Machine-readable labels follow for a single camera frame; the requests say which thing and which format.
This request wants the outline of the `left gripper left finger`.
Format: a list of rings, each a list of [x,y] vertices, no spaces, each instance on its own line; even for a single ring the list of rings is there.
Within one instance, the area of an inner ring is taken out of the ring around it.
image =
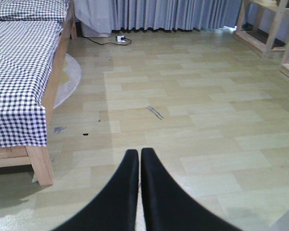
[[[139,185],[139,156],[126,151],[103,189],[55,231],[134,231]]]

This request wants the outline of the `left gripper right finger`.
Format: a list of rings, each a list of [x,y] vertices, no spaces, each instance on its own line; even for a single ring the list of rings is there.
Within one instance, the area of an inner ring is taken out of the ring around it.
[[[187,194],[153,148],[141,151],[141,188],[148,231],[237,231]]]

